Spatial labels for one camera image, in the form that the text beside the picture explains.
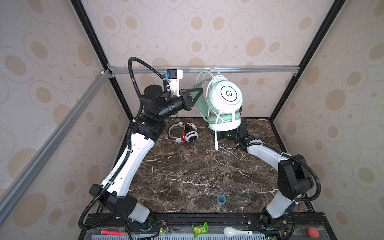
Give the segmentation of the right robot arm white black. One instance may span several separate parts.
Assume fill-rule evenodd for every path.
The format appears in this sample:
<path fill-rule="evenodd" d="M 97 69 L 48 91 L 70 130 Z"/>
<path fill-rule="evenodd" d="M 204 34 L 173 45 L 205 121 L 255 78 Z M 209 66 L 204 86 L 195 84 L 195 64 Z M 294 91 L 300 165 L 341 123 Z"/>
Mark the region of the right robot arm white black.
<path fill-rule="evenodd" d="M 290 155 L 249 135 L 247 122 L 240 118 L 236 123 L 222 123 L 212 127 L 215 148 L 219 139 L 233 141 L 245 153 L 256 156 L 278 171 L 278 191 L 263 208 L 261 224 L 272 229 L 274 224 L 302 201 L 314 201 L 321 193 L 321 181 L 301 155 Z"/>

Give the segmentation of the white black headphones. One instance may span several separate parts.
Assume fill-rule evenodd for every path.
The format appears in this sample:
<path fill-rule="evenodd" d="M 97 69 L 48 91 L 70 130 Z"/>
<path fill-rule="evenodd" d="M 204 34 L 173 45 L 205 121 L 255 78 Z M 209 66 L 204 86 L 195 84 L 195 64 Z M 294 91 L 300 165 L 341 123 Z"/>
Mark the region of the white black headphones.
<path fill-rule="evenodd" d="M 179 138 L 173 138 L 170 135 L 171 130 L 176 127 L 182 128 L 182 134 Z M 176 143 L 193 143 L 199 138 L 199 132 L 197 126 L 193 123 L 184 124 L 183 122 L 178 122 L 168 128 L 168 137 L 171 141 Z"/>

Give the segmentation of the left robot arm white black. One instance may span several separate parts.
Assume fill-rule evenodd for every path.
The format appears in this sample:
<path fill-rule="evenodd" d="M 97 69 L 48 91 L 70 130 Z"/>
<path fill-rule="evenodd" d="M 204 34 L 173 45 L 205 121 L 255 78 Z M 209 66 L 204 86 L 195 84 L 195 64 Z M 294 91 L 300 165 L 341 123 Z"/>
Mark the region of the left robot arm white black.
<path fill-rule="evenodd" d="M 133 62 L 138 62 L 155 73 L 163 81 L 163 85 L 150 85 L 140 92 L 134 76 Z M 141 59 L 131 57 L 128 60 L 128 71 L 140 100 L 139 111 L 129 125 L 127 146 L 120 159 L 102 183 L 92 185 L 90 189 L 94 198 L 79 217 L 78 225 L 81 230 L 90 230 L 104 223 L 84 223 L 96 203 L 123 221 L 136 221 L 144 230 L 151 228 L 153 213 L 129 194 L 131 182 L 143 159 L 164 131 L 165 119 L 181 110 L 190 111 L 203 93 L 201 88 L 180 89 L 180 80 L 183 78 L 183 71 L 180 69 L 168 69 L 167 73 L 161 74 Z"/>

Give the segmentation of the green headphones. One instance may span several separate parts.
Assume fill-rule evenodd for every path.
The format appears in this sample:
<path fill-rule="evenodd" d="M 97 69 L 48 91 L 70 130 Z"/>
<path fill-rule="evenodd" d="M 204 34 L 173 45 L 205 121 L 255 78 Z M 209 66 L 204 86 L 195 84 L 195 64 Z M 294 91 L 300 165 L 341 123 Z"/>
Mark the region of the green headphones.
<path fill-rule="evenodd" d="M 203 89 L 195 106 L 213 132 L 232 131 L 240 126 L 243 94 L 236 84 L 223 75 L 211 74 L 210 79 L 197 78 L 193 88 Z"/>

